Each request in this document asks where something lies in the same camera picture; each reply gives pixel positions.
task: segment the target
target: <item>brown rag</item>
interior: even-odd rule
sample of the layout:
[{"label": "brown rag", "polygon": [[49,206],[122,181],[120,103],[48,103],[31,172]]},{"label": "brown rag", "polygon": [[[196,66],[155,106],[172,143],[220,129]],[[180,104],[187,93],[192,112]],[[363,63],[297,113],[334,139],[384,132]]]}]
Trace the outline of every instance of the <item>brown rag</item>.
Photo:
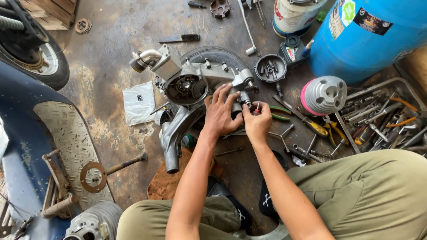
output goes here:
[{"label": "brown rag", "polygon": [[[179,180],[181,179],[182,174],[184,173],[185,167],[190,161],[191,155],[193,154],[193,149],[181,148],[182,157],[179,159],[179,172],[175,174],[168,174],[166,172],[166,167],[164,161],[161,163],[157,173],[154,175],[153,180],[151,180],[150,185],[147,188],[148,199],[151,200],[167,200],[173,199],[175,196],[176,188],[178,187]],[[216,164],[214,159],[212,159],[211,168],[209,172],[221,177],[223,169],[219,164]]]}]

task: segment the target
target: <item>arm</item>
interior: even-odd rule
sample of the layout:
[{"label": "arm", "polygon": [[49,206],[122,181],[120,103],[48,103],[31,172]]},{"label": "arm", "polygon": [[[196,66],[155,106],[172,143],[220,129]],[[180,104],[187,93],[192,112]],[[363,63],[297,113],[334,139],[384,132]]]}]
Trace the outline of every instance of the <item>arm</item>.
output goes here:
[{"label": "arm", "polygon": [[249,107],[244,105],[243,116],[246,133],[254,148],[277,213],[293,240],[334,239],[316,208],[289,178],[268,147],[267,135],[272,116],[267,103],[261,102],[260,107],[261,115],[252,116]]},{"label": "arm", "polygon": [[209,167],[218,137],[232,132],[243,123],[242,114],[231,119],[231,107],[240,92],[225,95],[232,85],[222,85],[205,99],[205,126],[175,192],[166,226],[166,239],[199,239],[199,224],[206,200]]}]

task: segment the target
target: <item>blue barrel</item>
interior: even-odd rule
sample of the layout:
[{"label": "blue barrel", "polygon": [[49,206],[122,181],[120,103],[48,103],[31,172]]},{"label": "blue barrel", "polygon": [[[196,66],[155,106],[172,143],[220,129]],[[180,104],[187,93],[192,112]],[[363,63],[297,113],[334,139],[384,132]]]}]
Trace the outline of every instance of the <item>blue barrel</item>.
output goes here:
[{"label": "blue barrel", "polygon": [[313,74],[355,84],[427,43],[424,0],[337,0],[314,36]]}]

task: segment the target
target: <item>hand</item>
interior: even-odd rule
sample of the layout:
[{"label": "hand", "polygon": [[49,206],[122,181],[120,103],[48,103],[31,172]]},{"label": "hand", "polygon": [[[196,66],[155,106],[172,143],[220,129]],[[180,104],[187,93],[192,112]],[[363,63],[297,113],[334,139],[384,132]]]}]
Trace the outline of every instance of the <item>hand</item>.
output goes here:
[{"label": "hand", "polygon": [[236,130],[243,123],[242,113],[239,113],[234,120],[231,119],[231,107],[240,92],[230,94],[225,101],[225,95],[233,87],[231,83],[223,84],[211,96],[205,98],[206,118],[202,132],[215,138]]},{"label": "hand", "polygon": [[267,143],[267,135],[272,123],[270,107],[265,102],[260,102],[261,114],[254,116],[251,114],[249,107],[243,104],[243,117],[245,118],[245,129],[252,145],[257,143]]}]

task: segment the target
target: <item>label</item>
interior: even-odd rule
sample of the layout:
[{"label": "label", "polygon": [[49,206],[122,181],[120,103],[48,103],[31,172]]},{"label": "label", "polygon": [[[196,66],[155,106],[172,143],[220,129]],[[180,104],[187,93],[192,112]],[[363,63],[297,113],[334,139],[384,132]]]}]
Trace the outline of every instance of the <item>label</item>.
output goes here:
[{"label": "label", "polygon": [[345,26],[348,26],[356,15],[356,3],[352,0],[345,0],[342,4],[341,20]]},{"label": "label", "polygon": [[359,9],[356,16],[353,18],[353,22],[364,30],[381,36],[383,36],[390,29],[390,27],[393,26],[393,24],[390,22],[372,16],[372,14],[368,13],[363,8]]},{"label": "label", "polygon": [[339,17],[338,4],[335,4],[332,12],[330,13],[329,18],[329,29],[332,34],[333,39],[335,40],[344,30],[344,26]]},{"label": "label", "polygon": [[394,60],[398,60],[398,59],[402,59],[404,56],[406,56],[406,55],[408,55],[408,54],[410,54],[410,53],[412,53],[414,50],[408,50],[408,51],[403,51],[403,52],[401,52],[401,53],[399,53],[394,59],[393,59],[393,61]]}]

